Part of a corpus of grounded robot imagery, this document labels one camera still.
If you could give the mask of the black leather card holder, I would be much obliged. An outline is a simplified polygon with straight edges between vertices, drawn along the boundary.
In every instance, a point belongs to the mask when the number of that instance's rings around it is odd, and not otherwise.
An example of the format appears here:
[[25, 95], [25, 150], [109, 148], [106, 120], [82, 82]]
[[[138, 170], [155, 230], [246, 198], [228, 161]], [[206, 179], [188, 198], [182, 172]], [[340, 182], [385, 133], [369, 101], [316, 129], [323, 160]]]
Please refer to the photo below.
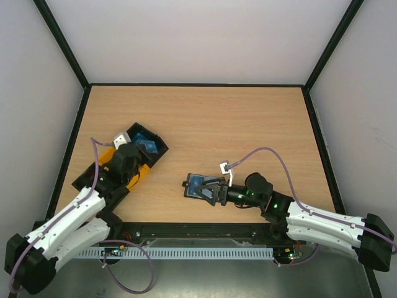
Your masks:
[[211, 179], [215, 179], [215, 177], [189, 173], [186, 180], [182, 182], [184, 197], [200, 199], [200, 196], [195, 193], [194, 189], [203, 185], [205, 181], [209, 181]]

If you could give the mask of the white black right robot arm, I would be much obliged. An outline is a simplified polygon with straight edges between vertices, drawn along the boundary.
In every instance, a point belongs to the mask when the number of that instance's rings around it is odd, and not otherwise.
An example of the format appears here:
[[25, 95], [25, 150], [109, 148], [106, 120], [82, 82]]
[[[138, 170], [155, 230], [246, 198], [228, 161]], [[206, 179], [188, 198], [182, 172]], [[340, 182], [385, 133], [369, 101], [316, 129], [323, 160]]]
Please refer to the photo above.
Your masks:
[[224, 177], [189, 174], [185, 197], [201, 199], [210, 205], [234, 203], [257, 207], [271, 224], [270, 235], [277, 243], [288, 239], [312, 242], [339, 250], [376, 271], [390, 269], [394, 235], [377, 215], [365, 218], [336, 214], [279, 193], [259, 173], [250, 174], [244, 185], [232, 184]]

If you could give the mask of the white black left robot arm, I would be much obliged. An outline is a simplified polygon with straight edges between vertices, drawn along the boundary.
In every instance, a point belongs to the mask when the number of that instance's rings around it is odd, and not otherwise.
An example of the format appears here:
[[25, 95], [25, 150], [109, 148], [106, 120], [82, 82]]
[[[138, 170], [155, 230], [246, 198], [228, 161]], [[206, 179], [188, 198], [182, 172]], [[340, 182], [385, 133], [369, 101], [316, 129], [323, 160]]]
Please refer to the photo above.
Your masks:
[[156, 163], [160, 150], [142, 141], [114, 143], [77, 180], [79, 194], [54, 217], [26, 236], [15, 234], [6, 245], [4, 269], [9, 290], [38, 294], [80, 251], [95, 244], [132, 243], [120, 238], [122, 220], [114, 214], [120, 201]]

